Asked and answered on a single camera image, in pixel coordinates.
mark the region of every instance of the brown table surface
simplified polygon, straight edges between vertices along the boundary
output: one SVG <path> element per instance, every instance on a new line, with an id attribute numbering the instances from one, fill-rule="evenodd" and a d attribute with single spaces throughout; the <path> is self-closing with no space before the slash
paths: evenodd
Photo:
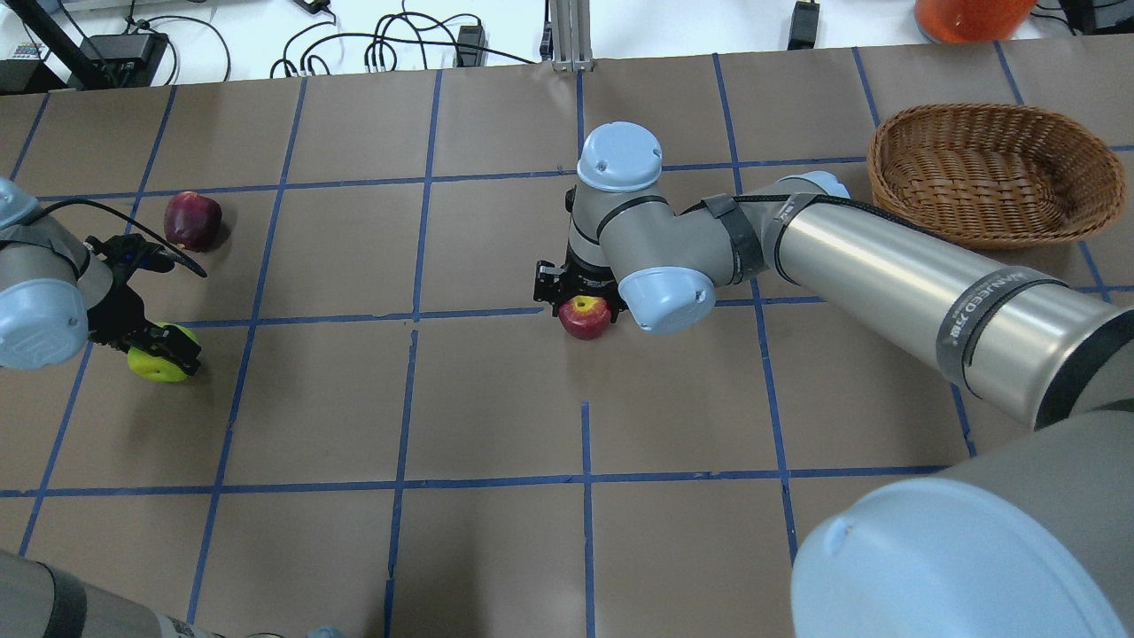
<path id="1" fill-rule="evenodd" d="M 583 135 L 651 128 L 680 207 L 813 169 L 869 198 L 871 133 L 923 102 L 1063 111 L 1131 168 L 1131 59 L 1106 36 L 0 99 L 25 189 L 159 228 L 198 189 L 231 231 L 208 280 L 135 279 L 196 332 L 196 378 L 103 348 L 0 371 L 0 547 L 230 637 L 788 636 L 821 520 L 1026 431 L 767 273 L 675 337 L 565 337 L 532 273 Z M 996 256 L 1132 305 L 1132 238 L 1127 214 Z"/>

